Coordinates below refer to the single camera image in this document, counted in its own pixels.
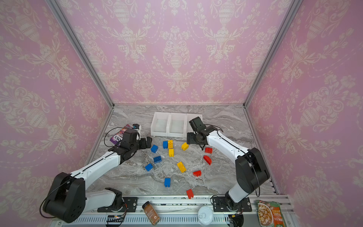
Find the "red square lego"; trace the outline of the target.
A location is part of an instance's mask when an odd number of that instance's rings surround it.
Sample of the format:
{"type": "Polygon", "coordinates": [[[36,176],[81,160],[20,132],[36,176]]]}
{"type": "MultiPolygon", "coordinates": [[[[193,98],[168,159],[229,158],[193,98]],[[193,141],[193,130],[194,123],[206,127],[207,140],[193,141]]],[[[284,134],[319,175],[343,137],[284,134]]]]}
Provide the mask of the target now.
{"type": "Polygon", "coordinates": [[[205,148],[205,153],[212,154],[213,153],[213,149],[212,148],[205,148]]]}

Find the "white three-compartment bin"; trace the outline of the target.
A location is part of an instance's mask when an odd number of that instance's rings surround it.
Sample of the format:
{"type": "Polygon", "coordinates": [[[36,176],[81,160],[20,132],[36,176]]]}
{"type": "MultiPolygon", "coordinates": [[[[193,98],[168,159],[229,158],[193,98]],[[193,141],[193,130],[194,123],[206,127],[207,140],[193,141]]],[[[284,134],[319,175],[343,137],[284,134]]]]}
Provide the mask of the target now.
{"type": "Polygon", "coordinates": [[[202,114],[155,112],[151,124],[151,135],[186,139],[188,132],[194,132],[189,121],[196,117],[203,120],[202,114]]]}

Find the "purple snack bag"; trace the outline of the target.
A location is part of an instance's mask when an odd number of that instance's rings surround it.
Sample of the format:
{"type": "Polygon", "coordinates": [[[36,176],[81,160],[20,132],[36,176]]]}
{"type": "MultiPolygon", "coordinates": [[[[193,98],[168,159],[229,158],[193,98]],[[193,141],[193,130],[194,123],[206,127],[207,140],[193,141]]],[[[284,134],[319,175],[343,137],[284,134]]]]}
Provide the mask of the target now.
{"type": "Polygon", "coordinates": [[[124,132],[127,129],[133,129],[133,126],[130,126],[129,124],[127,124],[123,128],[117,127],[116,129],[119,129],[119,131],[110,138],[110,142],[113,143],[114,145],[116,145],[119,141],[121,141],[123,139],[124,132]]]}

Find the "yellow square lego centre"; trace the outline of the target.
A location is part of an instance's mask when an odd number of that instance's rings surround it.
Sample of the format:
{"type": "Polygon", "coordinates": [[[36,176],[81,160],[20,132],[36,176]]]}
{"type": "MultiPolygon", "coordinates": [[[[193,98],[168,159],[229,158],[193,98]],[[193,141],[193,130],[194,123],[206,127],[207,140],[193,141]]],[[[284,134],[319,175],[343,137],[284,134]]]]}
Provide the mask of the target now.
{"type": "Polygon", "coordinates": [[[174,149],[173,148],[169,149],[168,154],[169,154],[169,157],[174,157],[174,155],[175,155],[174,149]]]}

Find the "brown spice jar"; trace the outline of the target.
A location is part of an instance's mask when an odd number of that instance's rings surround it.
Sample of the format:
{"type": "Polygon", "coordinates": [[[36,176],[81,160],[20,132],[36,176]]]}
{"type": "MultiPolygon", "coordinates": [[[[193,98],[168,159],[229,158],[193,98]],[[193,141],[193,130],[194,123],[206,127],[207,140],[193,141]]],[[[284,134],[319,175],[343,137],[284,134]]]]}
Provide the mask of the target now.
{"type": "Polygon", "coordinates": [[[156,210],[153,208],[150,201],[145,202],[142,205],[142,209],[153,226],[155,226],[160,221],[160,216],[158,215],[156,210]]]}

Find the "blue studded lego centre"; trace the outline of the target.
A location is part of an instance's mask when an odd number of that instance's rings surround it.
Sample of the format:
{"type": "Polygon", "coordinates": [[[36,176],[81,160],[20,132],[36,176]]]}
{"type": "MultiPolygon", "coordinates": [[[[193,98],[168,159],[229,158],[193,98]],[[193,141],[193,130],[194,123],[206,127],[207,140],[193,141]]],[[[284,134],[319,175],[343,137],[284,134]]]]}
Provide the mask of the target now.
{"type": "Polygon", "coordinates": [[[162,157],[161,156],[157,156],[155,158],[153,158],[154,163],[160,163],[162,161],[162,157]]]}

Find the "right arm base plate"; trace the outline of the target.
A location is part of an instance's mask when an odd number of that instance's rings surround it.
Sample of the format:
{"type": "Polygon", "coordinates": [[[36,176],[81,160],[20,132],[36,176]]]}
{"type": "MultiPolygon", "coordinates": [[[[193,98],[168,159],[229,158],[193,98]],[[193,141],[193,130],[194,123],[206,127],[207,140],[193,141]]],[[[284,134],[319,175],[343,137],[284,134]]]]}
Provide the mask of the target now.
{"type": "Polygon", "coordinates": [[[239,202],[230,198],[212,196],[210,202],[214,212],[252,212],[251,202],[248,197],[239,202]]]}

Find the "small circuit board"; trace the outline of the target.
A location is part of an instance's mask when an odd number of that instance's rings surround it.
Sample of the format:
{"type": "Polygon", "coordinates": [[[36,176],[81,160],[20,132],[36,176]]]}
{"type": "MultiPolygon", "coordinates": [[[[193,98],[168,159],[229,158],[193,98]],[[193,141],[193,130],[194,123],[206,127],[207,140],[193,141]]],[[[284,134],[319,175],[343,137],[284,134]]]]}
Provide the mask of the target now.
{"type": "Polygon", "coordinates": [[[125,216],[120,215],[108,215],[106,219],[106,223],[122,223],[124,221],[125,216]]]}

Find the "aluminium front rail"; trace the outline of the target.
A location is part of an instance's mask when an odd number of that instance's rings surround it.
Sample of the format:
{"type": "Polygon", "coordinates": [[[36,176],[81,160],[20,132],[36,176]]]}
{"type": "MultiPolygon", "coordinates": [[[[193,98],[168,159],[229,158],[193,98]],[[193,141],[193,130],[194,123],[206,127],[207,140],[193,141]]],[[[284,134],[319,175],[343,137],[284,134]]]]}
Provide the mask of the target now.
{"type": "MultiPolygon", "coordinates": [[[[189,199],[186,195],[135,195],[138,197],[137,208],[134,213],[110,213],[87,211],[80,215],[74,222],[66,223],[55,220],[52,227],[151,227],[152,224],[145,215],[142,205],[150,201],[153,208],[160,216],[158,227],[203,227],[198,222],[198,210],[208,206],[213,210],[210,199],[213,195],[195,195],[189,199]],[[106,223],[108,215],[125,216],[122,223],[106,223]]],[[[275,201],[280,203],[283,218],[287,227],[298,227],[297,216],[291,203],[285,195],[262,195],[248,197],[251,202],[252,212],[214,212],[214,218],[206,227],[258,227],[257,200],[275,201]]]]}

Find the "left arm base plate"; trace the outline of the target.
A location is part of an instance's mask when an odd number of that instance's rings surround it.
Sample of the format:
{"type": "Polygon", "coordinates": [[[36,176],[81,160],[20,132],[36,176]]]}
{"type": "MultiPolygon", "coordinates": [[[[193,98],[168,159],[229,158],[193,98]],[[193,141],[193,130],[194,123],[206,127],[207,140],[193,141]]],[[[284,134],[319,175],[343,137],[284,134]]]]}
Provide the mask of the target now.
{"type": "Polygon", "coordinates": [[[97,209],[97,212],[127,212],[134,213],[137,208],[138,197],[123,197],[122,199],[117,199],[109,207],[101,207],[97,209]]]}

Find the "green noodle packet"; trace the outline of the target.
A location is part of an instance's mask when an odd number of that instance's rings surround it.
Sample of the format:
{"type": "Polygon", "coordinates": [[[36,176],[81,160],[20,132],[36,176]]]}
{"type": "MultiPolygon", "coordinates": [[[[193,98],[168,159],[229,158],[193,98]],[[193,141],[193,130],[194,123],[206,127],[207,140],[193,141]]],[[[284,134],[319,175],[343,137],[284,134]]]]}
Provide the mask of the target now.
{"type": "Polygon", "coordinates": [[[280,203],[257,200],[258,220],[261,227],[286,227],[280,203]]]}

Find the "white round lid cup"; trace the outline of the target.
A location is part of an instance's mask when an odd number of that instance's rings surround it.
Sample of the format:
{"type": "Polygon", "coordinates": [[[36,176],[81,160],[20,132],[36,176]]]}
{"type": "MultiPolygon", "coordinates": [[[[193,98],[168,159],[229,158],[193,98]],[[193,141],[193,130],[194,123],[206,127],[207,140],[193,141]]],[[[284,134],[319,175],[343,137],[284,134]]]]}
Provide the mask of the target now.
{"type": "Polygon", "coordinates": [[[208,206],[203,206],[198,210],[198,222],[202,226],[208,226],[214,218],[213,210],[208,206]]]}

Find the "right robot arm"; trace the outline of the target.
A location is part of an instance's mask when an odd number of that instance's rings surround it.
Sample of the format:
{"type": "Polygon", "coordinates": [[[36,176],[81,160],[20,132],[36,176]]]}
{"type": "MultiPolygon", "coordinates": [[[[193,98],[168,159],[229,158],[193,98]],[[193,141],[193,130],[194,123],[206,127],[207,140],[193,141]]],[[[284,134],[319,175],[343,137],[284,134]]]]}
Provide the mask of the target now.
{"type": "Polygon", "coordinates": [[[187,144],[204,148],[209,145],[235,163],[237,183],[225,194],[228,209],[236,211],[242,201],[270,179],[270,172],[261,151],[246,148],[223,135],[216,127],[208,126],[199,132],[187,133],[187,144]]]}

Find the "red long lego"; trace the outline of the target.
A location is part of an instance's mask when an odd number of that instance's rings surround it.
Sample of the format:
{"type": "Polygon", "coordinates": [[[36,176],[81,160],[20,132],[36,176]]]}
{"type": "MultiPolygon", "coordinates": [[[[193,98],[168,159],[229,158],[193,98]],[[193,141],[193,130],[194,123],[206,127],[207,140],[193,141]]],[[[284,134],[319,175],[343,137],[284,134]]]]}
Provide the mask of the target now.
{"type": "Polygon", "coordinates": [[[203,159],[208,163],[208,165],[212,164],[212,160],[209,156],[203,156],[203,159]]]}

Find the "red lego table edge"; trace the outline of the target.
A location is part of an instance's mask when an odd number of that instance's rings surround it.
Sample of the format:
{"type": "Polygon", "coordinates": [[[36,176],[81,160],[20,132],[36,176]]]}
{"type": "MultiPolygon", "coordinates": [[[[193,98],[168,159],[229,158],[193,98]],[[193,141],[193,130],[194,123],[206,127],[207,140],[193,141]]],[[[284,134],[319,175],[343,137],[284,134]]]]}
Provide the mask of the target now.
{"type": "Polygon", "coordinates": [[[192,189],[187,190],[186,193],[187,193],[187,196],[189,199],[192,199],[194,197],[194,193],[193,193],[192,189]]]}

